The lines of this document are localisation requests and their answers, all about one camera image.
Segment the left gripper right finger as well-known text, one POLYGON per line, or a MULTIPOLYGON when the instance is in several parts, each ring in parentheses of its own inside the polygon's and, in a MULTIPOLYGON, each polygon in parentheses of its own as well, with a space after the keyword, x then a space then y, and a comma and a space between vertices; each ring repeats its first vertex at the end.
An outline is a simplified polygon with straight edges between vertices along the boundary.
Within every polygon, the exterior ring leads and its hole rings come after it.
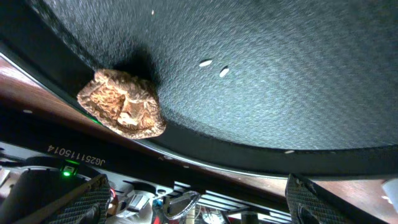
POLYGON ((294 224, 382 223, 299 174, 290 174, 285 197, 294 224))

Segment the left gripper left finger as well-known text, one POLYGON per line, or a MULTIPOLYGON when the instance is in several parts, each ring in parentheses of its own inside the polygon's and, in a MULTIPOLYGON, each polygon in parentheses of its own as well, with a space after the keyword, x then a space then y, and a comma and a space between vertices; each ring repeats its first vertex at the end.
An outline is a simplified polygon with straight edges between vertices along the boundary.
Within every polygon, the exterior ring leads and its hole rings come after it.
POLYGON ((100 174, 12 224, 102 224, 106 222, 110 201, 108 178, 100 174))

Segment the brown walnut shell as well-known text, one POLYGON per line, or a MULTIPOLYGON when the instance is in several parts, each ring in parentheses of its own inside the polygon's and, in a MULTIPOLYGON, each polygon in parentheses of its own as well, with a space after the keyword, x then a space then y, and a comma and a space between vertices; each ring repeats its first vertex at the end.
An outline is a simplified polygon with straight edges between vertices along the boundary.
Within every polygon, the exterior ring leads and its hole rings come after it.
POLYGON ((153 138, 166 129, 152 82, 127 72, 95 71, 77 100, 101 124, 125 138, 153 138))

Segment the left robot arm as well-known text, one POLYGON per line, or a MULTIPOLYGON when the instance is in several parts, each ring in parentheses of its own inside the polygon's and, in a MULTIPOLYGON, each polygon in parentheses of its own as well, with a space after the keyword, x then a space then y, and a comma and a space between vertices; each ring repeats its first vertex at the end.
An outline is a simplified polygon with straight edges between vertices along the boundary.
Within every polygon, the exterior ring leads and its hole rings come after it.
POLYGON ((170 223, 196 206, 203 218, 241 215, 243 223, 379 222, 300 175, 279 198, 6 108, 1 167, 20 175, 1 203, 2 223, 104 223, 150 202, 170 223))

